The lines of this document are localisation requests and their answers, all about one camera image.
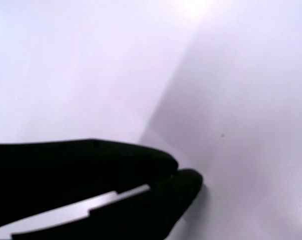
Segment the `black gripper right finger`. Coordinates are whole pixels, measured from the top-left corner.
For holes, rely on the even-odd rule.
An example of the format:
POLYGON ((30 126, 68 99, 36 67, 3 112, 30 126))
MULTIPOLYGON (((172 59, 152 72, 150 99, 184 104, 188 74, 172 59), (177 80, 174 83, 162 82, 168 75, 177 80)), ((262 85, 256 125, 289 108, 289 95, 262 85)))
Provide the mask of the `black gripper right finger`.
POLYGON ((150 190, 103 207, 89 217, 54 228, 15 234, 17 240, 164 240, 191 206, 203 177, 183 169, 150 190))

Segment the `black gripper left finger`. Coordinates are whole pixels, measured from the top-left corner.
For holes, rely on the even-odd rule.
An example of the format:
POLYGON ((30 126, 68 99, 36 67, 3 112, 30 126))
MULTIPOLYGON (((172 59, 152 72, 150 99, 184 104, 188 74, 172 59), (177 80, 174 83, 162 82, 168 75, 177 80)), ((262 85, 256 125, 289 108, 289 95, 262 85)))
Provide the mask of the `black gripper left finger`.
POLYGON ((151 185, 177 169, 166 152, 114 141, 0 144, 0 227, 112 191, 151 185))

